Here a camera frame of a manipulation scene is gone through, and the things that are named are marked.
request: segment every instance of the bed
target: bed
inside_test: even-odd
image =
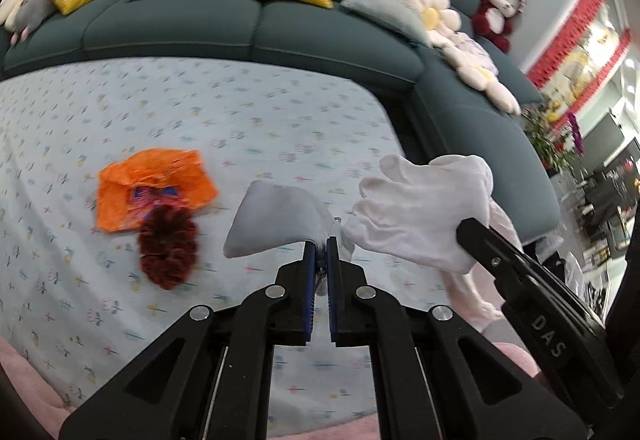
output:
[[[251,181],[298,185],[345,217],[358,182],[401,153],[365,89],[319,73],[200,58],[83,62],[0,83],[0,333],[80,406],[190,307],[237,305],[302,244],[241,259],[222,245]],[[97,174],[137,151],[197,149],[220,194],[196,221],[199,263],[164,291],[140,271],[136,233],[95,227]],[[447,303],[438,272],[356,249],[402,304]],[[316,298],[306,348],[276,349],[270,436],[375,410],[368,352],[329,342]]]

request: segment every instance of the blue gripper pad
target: blue gripper pad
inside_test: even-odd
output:
[[[338,258],[338,248],[337,243],[335,242],[335,238],[329,238],[326,242],[326,257],[325,257],[325,268],[326,268],[326,283],[327,283],[327,292],[329,296],[329,332],[331,334],[331,342],[335,343],[337,341],[337,332],[338,332],[338,323],[337,323],[337,309],[336,309],[336,297],[337,297],[337,286],[335,286],[335,268],[339,268],[339,265],[336,264],[337,261],[340,261]]]
[[[316,245],[310,242],[305,243],[305,252],[302,257],[303,268],[306,270],[305,286],[305,314],[304,314],[304,336],[305,341],[311,340],[311,331],[314,329],[314,308],[316,304],[316,261],[318,252]]]

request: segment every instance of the sofa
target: sofa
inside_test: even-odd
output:
[[[349,13],[292,1],[94,0],[54,15],[26,42],[0,36],[2,78],[48,66],[114,57],[228,58],[290,66],[349,78],[400,102],[428,157],[476,154],[494,172],[494,198],[523,241],[554,229],[559,206],[518,118],[498,111],[460,82],[432,48]],[[451,0],[462,30],[478,0]],[[521,105],[540,94],[507,55],[479,38],[500,79]]]

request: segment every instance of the white glove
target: white glove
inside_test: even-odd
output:
[[[360,182],[362,199],[344,231],[359,247],[450,272],[469,272],[475,260],[456,241],[460,221],[489,224],[494,187],[480,157],[452,155],[415,166],[397,155],[380,160],[386,178]]]

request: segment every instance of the gray pillow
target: gray pillow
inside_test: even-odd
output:
[[[431,46],[420,14],[404,0],[342,0],[340,4],[410,41]]]

